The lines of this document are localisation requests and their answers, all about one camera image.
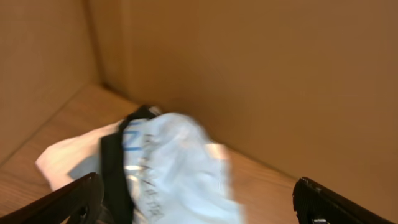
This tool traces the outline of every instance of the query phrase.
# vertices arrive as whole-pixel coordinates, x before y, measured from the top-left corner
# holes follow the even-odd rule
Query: white fabric
[[[51,189],[58,190],[73,182],[75,179],[71,177],[70,172],[89,157],[94,157],[90,162],[95,163],[90,164],[90,167],[98,168],[83,169],[79,177],[90,172],[99,172],[99,140],[103,136],[114,133],[118,125],[119,122],[110,124],[49,146],[36,160],[36,166],[50,183]]]

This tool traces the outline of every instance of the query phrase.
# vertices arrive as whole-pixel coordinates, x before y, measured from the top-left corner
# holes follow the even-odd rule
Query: wooden shelf
[[[135,105],[96,85],[82,89],[0,167],[0,216],[50,193],[34,162],[51,144],[123,119]],[[293,211],[295,180],[229,151],[235,199],[247,223],[298,223]]]

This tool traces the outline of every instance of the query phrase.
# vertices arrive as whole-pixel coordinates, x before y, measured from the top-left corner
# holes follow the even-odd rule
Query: brown cardboard surface
[[[93,16],[108,4],[91,1]],[[397,1],[117,1],[110,83],[398,222]],[[116,47],[114,55],[106,49]]]
[[[81,1],[0,1],[0,162],[96,74]]]

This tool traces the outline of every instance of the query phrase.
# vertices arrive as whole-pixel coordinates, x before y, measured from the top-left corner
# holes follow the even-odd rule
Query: black plastic object
[[[391,224],[315,181],[302,177],[293,190],[300,224]]]
[[[84,177],[47,196],[0,218],[0,224],[95,223],[101,213],[103,183],[98,174]]]

